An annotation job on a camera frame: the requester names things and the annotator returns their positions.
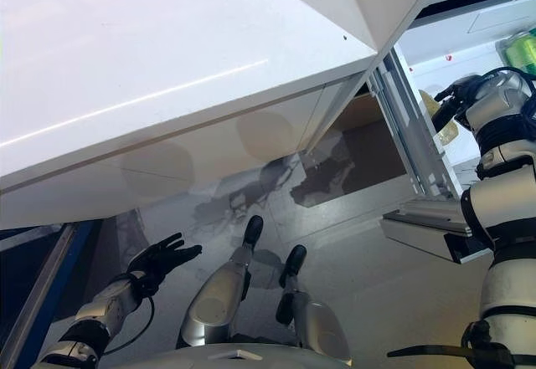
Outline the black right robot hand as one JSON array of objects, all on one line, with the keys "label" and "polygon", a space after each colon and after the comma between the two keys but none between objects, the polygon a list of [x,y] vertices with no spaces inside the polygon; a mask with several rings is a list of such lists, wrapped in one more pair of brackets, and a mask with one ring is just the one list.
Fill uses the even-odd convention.
[{"label": "black right robot hand", "polygon": [[466,111],[476,103],[477,92],[483,82],[483,75],[469,75],[456,80],[434,97],[434,101],[440,104],[439,110],[431,118],[437,133],[452,119],[469,131],[472,129]]}]

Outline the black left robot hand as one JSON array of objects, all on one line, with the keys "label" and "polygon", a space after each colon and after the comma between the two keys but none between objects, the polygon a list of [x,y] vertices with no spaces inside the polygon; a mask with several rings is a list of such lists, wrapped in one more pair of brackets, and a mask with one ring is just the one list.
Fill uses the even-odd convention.
[{"label": "black left robot hand", "polygon": [[202,246],[184,248],[181,233],[175,233],[154,243],[135,256],[127,267],[128,273],[142,273],[138,278],[144,290],[157,291],[165,277],[178,266],[185,264],[202,253]]}]

